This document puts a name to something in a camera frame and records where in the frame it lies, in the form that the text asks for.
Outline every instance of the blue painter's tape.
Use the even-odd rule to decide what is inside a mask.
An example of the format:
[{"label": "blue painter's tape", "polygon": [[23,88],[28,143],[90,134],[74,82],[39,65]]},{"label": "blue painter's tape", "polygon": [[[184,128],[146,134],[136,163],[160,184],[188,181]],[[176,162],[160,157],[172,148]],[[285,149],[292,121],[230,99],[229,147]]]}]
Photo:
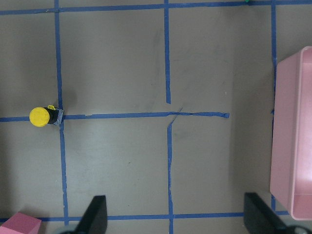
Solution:
[{"label": "blue painter's tape", "polygon": [[191,8],[191,7],[222,7],[222,6],[263,6],[270,5],[271,1],[251,1],[246,3],[245,1],[228,1],[228,2],[195,2],[195,3],[169,3],[169,8]]},{"label": "blue painter's tape", "polygon": [[60,58],[60,35],[59,35],[59,14],[55,13],[55,49],[57,60],[57,81],[58,81],[58,107],[63,109],[62,100],[62,76],[61,76],[61,58]]},{"label": "blue painter's tape", "polygon": [[10,10],[10,11],[0,11],[0,16],[6,15],[29,15],[29,14],[39,14],[39,13],[53,13],[57,12],[58,9],[48,8],[48,9],[34,9],[34,10]]},{"label": "blue painter's tape", "polygon": [[126,11],[126,10],[152,10],[162,9],[164,4],[148,5],[121,5],[121,6],[87,6],[87,7],[63,7],[60,12],[82,12],[82,11]]},{"label": "blue painter's tape", "polygon": [[243,217],[244,213],[175,214],[174,218],[223,218]]},{"label": "blue painter's tape", "polygon": [[133,219],[168,219],[167,214],[159,215],[117,215],[108,216],[108,220],[133,220]]},{"label": "blue painter's tape", "polygon": [[276,200],[275,200],[275,197],[273,195],[271,195],[271,209],[273,211],[276,210]]},{"label": "blue painter's tape", "polygon": [[276,67],[277,67],[277,55],[276,55],[276,0],[271,2],[271,44],[272,44],[272,61],[274,67],[274,93],[276,87]]},{"label": "blue painter's tape", "polygon": [[28,116],[22,117],[2,117],[0,118],[0,122],[20,122],[20,121],[29,121]]},{"label": "blue painter's tape", "polygon": [[288,211],[275,211],[277,215],[289,215]]},{"label": "blue painter's tape", "polygon": [[172,124],[173,124],[173,121],[169,124],[167,128],[169,234],[174,233],[174,206],[173,206],[172,194],[171,194]]},{"label": "blue painter's tape", "polygon": [[222,112],[198,112],[198,113],[188,113],[188,112],[151,112],[151,113],[123,113],[123,114],[94,114],[90,116],[86,115],[65,115],[65,120],[73,119],[101,119],[101,118],[144,118],[144,117],[167,117],[172,115],[182,115],[182,116],[207,116],[207,117],[223,117],[229,118],[229,113]]},{"label": "blue painter's tape", "polygon": [[309,5],[312,4],[311,0],[278,0],[276,5]]},{"label": "blue painter's tape", "polygon": [[[287,211],[277,211],[278,215],[288,215]],[[108,220],[145,220],[145,219],[176,219],[176,218],[223,218],[223,217],[243,217],[244,213],[207,213],[207,214],[146,214],[146,215],[113,215],[108,216]],[[44,222],[63,222],[64,217],[37,217]],[[82,217],[67,217],[68,221],[80,221]],[[7,221],[8,218],[0,218],[0,222]]]},{"label": "blue painter's tape", "polygon": [[54,0],[54,8],[59,8],[59,0]]},{"label": "blue painter's tape", "polygon": [[60,160],[61,160],[61,170],[62,170],[64,223],[65,223],[65,225],[68,225],[68,201],[67,201],[67,179],[66,179],[64,123],[61,123],[59,126],[59,138],[60,138]]},{"label": "blue painter's tape", "polygon": [[165,76],[166,76],[166,102],[171,104],[170,91],[170,47],[169,47],[169,9],[164,9],[164,34],[165,34]]}]

